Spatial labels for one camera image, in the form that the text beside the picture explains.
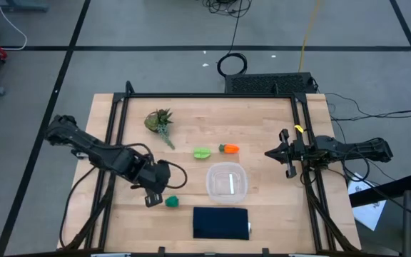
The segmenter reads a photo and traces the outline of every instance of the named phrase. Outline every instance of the wooden tabletop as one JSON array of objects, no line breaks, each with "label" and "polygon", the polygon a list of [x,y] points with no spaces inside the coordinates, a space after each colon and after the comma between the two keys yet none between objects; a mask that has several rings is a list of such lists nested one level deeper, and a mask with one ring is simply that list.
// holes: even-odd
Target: wooden tabletop
[{"label": "wooden tabletop", "polygon": [[[106,135],[111,99],[112,94],[96,94],[88,118],[86,132],[101,140]],[[324,95],[308,95],[308,107],[315,135],[334,136]],[[167,108],[173,112],[169,129],[175,150],[143,124],[150,112]],[[120,112],[119,109],[113,130],[114,141]],[[293,135],[290,141],[293,140],[293,127],[287,99],[130,99],[123,144],[146,144],[156,160],[162,158],[184,167],[188,183],[178,190],[167,188],[163,193],[164,199],[176,195],[180,200],[178,208],[164,204],[146,208],[145,191],[131,190],[129,182],[117,178],[105,250],[153,253],[159,246],[165,246],[168,253],[260,253],[261,248],[269,248],[271,253],[314,253],[308,204],[299,175],[287,179],[286,167],[263,154],[278,146],[281,129],[288,129]],[[219,153],[221,143],[234,143],[240,146],[240,151]],[[195,147],[208,147],[213,153],[206,160],[197,160],[193,157]],[[223,161],[239,163],[248,177],[245,200],[232,206],[248,209],[252,228],[249,241],[193,238],[194,206],[227,206],[211,201],[206,190],[209,167]],[[295,165],[300,171],[300,164]],[[90,167],[87,160],[78,161],[74,183]],[[331,164],[330,168],[342,172],[338,163]],[[97,173],[94,171],[85,179],[71,197],[64,227],[66,243],[90,214]],[[323,180],[332,219],[348,240],[360,248],[343,177],[323,171]],[[172,168],[169,184],[182,181],[183,174]],[[323,248],[328,248],[319,215],[318,220]],[[100,229],[101,220],[96,224],[94,246],[97,246]]]}]

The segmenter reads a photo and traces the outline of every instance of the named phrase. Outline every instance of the dark blue towel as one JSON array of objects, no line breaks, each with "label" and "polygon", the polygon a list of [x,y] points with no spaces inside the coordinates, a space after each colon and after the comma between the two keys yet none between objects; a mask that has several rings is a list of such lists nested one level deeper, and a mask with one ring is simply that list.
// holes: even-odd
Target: dark blue towel
[{"label": "dark blue towel", "polygon": [[195,207],[193,237],[248,240],[248,211],[244,208]]}]

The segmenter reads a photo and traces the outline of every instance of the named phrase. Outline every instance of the transparent container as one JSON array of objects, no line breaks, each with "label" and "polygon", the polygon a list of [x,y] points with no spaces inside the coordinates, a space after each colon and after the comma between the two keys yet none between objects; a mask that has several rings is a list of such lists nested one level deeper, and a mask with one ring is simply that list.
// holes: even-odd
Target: transparent container
[{"label": "transparent container", "polygon": [[212,200],[219,203],[238,203],[243,201],[247,194],[247,174],[238,163],[216,163],[208,169],[206,187]]}]

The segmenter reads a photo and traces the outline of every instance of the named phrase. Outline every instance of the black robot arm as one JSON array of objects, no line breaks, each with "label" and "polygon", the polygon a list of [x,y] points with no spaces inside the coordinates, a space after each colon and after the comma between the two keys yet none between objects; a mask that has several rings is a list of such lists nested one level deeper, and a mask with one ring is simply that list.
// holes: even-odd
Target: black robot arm
[{"label": "black robot arm", "polygon": [[292,161],[308,161],[312,168],[325,169],[329,163],[344,160],[368,158],[372,161],[388,162],[392,152],[388,143],[382,138],[374,138],[362,143],[340,143],[329,136],[316,136],[310,146],[305,146],[302,141],[293,140],[288,143],[288,130],[285,128],[279,134],[282,142],[277,148],[265,152],[267,157],[286,163],[287,178],[296,175]]},{"label": "black robot arm", "polygon": [[95,167],[135,184],[131,188],[144,188],[148,194],[147,207],[163,202],[161,193],[168,185],[171,172],[168,162],[159,160],[155,163],[149,150],[149,154],[143,155],[132,149],[132,145],[108,145],[79,129],[72,116],[55,116],[46,130],[45,139],[54,146],[71,146],[73,153],[85,153]]}]

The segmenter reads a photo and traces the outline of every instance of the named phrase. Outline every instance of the green toy block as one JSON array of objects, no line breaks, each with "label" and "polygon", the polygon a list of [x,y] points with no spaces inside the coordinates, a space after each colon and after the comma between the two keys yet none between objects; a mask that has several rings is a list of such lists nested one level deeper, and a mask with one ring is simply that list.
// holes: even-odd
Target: green toy block
[{"label": "green toy block", "polygon": [[172,207],[172,208],[178,207],[178,198],[177,196],[169,196],[169,198],[167,198],[164,201],[164,203],[167,207]]},{"label": "green toy block", "polygon": [[194,158],[208,158],[211,154],[209,148],[206,147],[196,147],[194,148]]}]

